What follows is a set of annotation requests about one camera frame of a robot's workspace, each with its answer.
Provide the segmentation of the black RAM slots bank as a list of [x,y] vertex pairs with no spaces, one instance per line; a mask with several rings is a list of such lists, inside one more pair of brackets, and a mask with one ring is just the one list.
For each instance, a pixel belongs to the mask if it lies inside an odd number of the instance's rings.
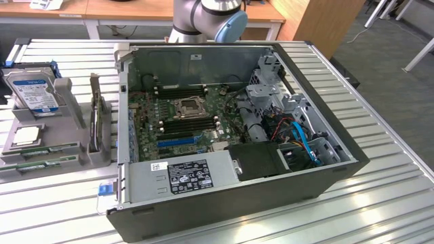
[[159,99],[173,100],[188,97],[204,97],[208,89],[205,86],[193,86],[184,88],[161,88],[160,86],[153,87],[153,95]]
[[193,119],[176,119],[171,121],[161,121],[160,131],[164,134],[201,131],[215,129],[219,125],[219,119],[213,117],[201,117]]

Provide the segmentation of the green RAM stick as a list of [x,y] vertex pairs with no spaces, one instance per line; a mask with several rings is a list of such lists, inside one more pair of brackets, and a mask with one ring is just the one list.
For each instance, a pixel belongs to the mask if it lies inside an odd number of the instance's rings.
[[45,146],[45,147],[36,147],[30,149],[24,149],[18,151],[18,154],[24,157],[36,156],[36,155],[48,155],[52,153],[61,153],[64,149],[69,149],[76,147],[76,145],[57,145],[57,146]]
[[65,157],[65,158],[58,158],[53,160],[44,160],[44,161],[37,161],[37,162],[30,162],[30,163],[24,163],[18,165],[12,165],[12,166],[5,166],[0,167],[0,171],[5,170],[21,170],[21,171],[28,171],[28,170],[34,170],[40,168],[46,168],[46,167],[57,167],[60,166],[61,163],[69,163],[77,161],[76,158],[73,157]]

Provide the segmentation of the metal CPU socket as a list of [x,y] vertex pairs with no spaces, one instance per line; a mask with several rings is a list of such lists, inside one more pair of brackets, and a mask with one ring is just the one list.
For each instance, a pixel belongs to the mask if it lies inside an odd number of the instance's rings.
[[177,99],[172,102],[175,106],[175,119],[193,119],[208,116],[204,108],[204,100],[200,97]]

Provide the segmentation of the green motherboard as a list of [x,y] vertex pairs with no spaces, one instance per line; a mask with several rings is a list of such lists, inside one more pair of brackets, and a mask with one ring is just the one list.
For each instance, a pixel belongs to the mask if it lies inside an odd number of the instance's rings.
[[241,95],[227,84],[176,89],[153,87],[128,95],[129,158],[144,162],[223,150],[251,142],[239,106]]

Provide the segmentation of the blue expansion slot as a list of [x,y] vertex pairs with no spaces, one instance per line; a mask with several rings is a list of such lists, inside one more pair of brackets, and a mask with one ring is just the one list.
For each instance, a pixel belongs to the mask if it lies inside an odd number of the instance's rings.
[[156,142],[156,147],[163,148],[163,147],[181,146],[181,145],[196,144],[196,142],[197,142],[196,137],[165,139],[165,140],[159,140]]

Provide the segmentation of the metal disk bay cage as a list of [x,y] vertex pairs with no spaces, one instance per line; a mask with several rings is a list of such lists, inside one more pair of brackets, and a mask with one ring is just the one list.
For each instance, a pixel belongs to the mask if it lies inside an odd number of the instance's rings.
[[289,171],[347,161],[350,157],[323,114],[307,96],[284,84],[284,76],[277,58],[260,57],[248,85],[236,98],[252,141],[277,144],[277,154]]

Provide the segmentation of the black fan shroud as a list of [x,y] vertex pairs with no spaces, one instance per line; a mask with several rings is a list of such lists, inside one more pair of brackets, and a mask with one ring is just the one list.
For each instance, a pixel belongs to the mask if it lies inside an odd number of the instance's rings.
[[241,173],[237,178],[247,181],[288,173],[273,142],[255,142],[228,146],[232,160],[237,161]]

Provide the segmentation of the grey power supply unit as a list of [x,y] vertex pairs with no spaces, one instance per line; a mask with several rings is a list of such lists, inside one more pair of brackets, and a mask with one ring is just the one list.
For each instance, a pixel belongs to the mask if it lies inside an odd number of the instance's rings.
[[129,203],[161,201],[240,183],[227,150],[129,164],[124,186]]

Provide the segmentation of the black open PC case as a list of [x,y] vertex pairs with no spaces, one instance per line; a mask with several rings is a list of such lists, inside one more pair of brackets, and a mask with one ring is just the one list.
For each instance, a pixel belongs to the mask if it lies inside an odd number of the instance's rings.
[[[187,193],[161,201],[129,203],[124,186],[131,161],[128,95],[161,88],[227,84],[241,94],[260,57],[271,55],[284,67],[284,84],[303,93],[340,140],[348,160],[327,166],[263,177],[199,194]],[[117,205],[106,218],[127,242],[204,226],[279,206],[316,198],[333,183],[352,176],[368,158],[331,112],[305,74],[280,44],[263,43],[121,43],[114,49],[118,73],[117,112]]]

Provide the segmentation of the grey parts rack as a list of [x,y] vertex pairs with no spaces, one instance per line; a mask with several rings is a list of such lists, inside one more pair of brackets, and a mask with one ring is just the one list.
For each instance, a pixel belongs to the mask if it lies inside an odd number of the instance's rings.
[[[18,165],[24,163],[53,160],[73,157],[77,161],[61,163],[57,167],[46,167],[34,170],[5,170],[0,171],[0,182],[17,181],[37,177],[44,177],[60,173],[105,167],[110,163],[110,104],[102,97],[102,140],[101,149],[89,152],[90,140],[90,101],[78,104],[70,92],[72,82],[68,78],[54,80],[54,93],[60,95],[65,104],[58,107],[50,116],[36,117],[29,109],[13,108],[14,120],[9,130],[4,149],[0,152],[0,167]],[[16,130],[21,127],[40,127],[37,141],[33,144],[12,146]],[[62,152],[48,155],[24,157],[18,151],[36,147],[76,145],[64,149]]]

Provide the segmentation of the hard disk with blue label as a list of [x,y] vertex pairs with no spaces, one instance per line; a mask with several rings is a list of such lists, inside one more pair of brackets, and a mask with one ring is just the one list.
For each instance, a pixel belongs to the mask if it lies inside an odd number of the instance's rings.
[[17,97],[16,106],[33,114],[56,113],[60,101],[54,95],[52,71],[5,71],[4,80]]

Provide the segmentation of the silver CPU chip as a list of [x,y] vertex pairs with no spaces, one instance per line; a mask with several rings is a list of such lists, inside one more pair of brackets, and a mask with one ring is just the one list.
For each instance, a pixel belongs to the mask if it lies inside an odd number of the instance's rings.
[[40,127],[21,127],[16,130],[12,146],[33,144],[37,141]]

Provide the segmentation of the graphics card with metal bracket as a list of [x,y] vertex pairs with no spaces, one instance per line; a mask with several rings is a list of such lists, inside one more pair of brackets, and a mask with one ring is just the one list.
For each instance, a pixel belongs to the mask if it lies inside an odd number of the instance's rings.
[[102,140],[102,97],[100,92],[100,76],[90,73],[90,89],[92,89],[92,112],[90,112],[90,140],[89,140],[89,152],[94,153],[101,149]]

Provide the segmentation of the wooden desk with white frame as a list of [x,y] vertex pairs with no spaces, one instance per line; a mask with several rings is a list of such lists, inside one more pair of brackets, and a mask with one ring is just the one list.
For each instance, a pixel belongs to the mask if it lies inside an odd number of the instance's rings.
[[29,3],[0,0],[0,24],[82,25],[89,39],[98,39],[98,26],[172,26],[172,0],[65,0],[57,10],[34,10]]

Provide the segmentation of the white table frame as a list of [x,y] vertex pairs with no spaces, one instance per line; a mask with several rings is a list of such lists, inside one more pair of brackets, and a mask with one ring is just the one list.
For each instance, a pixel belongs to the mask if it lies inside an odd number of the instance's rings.
[[394,10],[398,10],[395,20],[399,21],[412,4],[414,0],[372,0],[371,3],[378,2],[378,5],[363,25],[364,29],[370,28],[376,19],[384,20]]

